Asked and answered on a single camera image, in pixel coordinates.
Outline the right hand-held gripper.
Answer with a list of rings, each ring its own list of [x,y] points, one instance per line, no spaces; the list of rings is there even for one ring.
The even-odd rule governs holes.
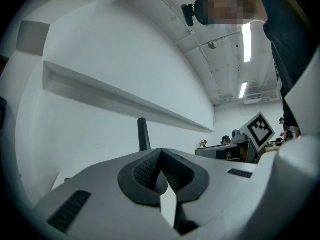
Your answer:
[[[230,162],[257,163],[259,152],[274,135],[275,131],[260,111],[232,132],[231,143],[198,148],[195,155]]]

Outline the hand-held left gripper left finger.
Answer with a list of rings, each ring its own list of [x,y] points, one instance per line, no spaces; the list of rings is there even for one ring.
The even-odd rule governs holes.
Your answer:
[[[155,150],[132,153],[100,162],[82,170],[48,193],[35,206],[47,221],[76,191],[90,193],[66,234],[77,240],[174,240],[180,237],[158,207],[139,205],[128,199],[118,184],[127,164]]]

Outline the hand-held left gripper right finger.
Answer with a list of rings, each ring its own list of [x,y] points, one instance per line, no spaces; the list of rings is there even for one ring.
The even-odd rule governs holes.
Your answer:
[[[233,202],[248,182],[247,177],[234,175],[229,171],[235,169],[253,173],[257,167],[256,164],[212,159],[175,149],[169,151],[203,167],[209,174],[209,185],[201,197],[194,202],[183,204],[187,219],[199,226],[207,224]]]

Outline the short ceiling light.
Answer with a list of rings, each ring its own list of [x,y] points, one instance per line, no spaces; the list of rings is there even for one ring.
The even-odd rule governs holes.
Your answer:
[[[240,92],[239,92],[239,99],[243,99],[244,96],[245,96],[245,93],[246,93],[246,90],[247,90],[247,86],[248,86],[248,83],[247,82],[243,82],[241,84],[241,88],[240,88]]]

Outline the white air conditioner unit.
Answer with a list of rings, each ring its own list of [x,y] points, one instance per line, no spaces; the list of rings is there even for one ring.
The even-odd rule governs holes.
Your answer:
[[[253,105],[260,102],[274,102],[280,100],[281,97],[275,92],[260,92],[247,95],[244,100],[244,105]]]

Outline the long ceiling light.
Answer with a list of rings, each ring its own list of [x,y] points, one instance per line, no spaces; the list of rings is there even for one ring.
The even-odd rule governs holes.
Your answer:
[[[247,23],[241,27],[243,39],[243,61],[248,63],[252,58],[252,32],[251,24]]]

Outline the person's black clothed torso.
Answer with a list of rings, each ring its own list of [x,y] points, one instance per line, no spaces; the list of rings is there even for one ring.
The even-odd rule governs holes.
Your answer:
[[[263,26],[282,82],[285,98],[305,72],[319,43],[317,0],[261,0],[267,14]]]

